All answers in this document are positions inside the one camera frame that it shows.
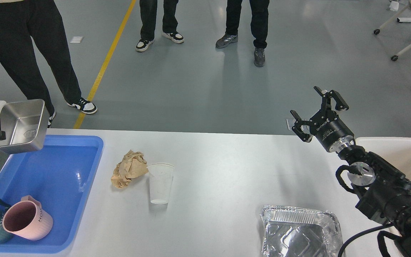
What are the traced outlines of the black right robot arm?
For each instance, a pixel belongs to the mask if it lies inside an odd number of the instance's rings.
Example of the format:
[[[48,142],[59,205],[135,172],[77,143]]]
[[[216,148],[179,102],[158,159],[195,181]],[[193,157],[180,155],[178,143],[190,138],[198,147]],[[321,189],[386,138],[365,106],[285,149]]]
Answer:
[[[358,196],[356,208],[361,213],[380,224],[348,239],[338,255],[354,239],[378,231],[383,257],[389,256],[385,237],[393,240],[404,257],[411,257],[411,181],[381,156],[355,144],[354,134],[337,114],[349,109],[337,91],[321,90],[317,86],[314,89],[322,98],[321,108],[308,120],[302,120],[291,110],[295,118],[292,131],[304,142],[316,137],[327,152],[335,152],[347,162],[335,173],[339,184]]]

